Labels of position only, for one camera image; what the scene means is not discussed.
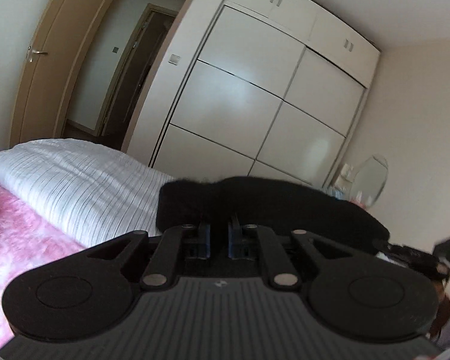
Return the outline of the white wardrobe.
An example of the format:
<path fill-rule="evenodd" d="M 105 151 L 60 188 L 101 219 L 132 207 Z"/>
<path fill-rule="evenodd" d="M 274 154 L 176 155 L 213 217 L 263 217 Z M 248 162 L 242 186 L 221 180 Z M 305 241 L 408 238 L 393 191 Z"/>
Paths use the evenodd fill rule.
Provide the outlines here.
<path fill-rule="evenodd" d="M 324 189 L 379 58 L 312 0 L 187 0 L 124 149 L 175 177 L 267 176 Z"/>

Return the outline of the wall light switch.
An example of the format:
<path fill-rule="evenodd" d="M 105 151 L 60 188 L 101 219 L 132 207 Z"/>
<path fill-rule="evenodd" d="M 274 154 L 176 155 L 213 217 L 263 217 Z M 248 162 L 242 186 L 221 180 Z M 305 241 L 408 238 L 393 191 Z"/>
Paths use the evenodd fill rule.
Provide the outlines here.
<path fill-rule="evenodd" d="M 171 55 L 169 58 L 169 63 L 177 66 L 181 60 L 179 55 Z"/>

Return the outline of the black device with green light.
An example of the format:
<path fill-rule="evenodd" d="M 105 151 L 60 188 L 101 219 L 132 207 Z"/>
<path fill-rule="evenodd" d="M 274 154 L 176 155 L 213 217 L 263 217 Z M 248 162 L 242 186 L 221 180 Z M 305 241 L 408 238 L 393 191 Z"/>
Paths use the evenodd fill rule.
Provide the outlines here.
<path fill-rule="evenodd" d="M 433 255 L 439 259 L 441 263 L 450 268 L 450 237 L 437 242 L 433 248 Z"/>

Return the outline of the brown wooden door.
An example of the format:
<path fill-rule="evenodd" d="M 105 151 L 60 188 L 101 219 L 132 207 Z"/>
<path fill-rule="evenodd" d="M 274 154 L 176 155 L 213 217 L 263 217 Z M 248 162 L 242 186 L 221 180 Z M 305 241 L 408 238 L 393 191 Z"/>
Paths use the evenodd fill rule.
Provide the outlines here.
<path fill-rule="evenodd" d="M 28 47 L 11 147 L 59 137 L 86 53 L 113 0 L 49 0 Z"/>

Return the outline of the black garment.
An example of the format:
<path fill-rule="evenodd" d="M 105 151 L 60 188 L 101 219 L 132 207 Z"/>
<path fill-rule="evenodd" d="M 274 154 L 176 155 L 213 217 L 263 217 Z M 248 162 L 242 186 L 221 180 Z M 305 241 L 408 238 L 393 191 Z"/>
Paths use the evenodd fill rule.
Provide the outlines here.
<path fill-rule="evenodd" d="M 390 233 L 379 220 L 351 202 L 284 180 L 234 176 L 216 182 L 174 180 L 159 191 L 156 227 L 237 221 L 285 236 L 302 229 L 375 254 L 373 242 Z"/>

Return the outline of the pink floral blanket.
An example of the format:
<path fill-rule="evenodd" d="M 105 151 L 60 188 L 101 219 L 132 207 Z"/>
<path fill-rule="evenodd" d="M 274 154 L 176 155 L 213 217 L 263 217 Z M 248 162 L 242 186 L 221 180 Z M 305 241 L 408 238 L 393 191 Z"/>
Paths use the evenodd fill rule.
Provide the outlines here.
<path fill-rule="evenodd" d="M 1 306 L 10 281 L 83 249 L 0 186 L 0 348 L 13 337 Z"/>

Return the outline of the round glass side table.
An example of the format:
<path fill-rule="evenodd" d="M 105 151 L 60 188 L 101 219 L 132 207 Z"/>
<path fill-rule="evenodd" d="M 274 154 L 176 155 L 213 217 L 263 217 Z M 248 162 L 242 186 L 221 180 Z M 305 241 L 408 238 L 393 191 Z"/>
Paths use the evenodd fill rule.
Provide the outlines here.
<path fill-rule="evenodd" d="M 371 208 L 382 194 L 388 174 L 386 158 L 381 154 L 370 156 L 358 167 L 350 196 L 364 209 Z"/>

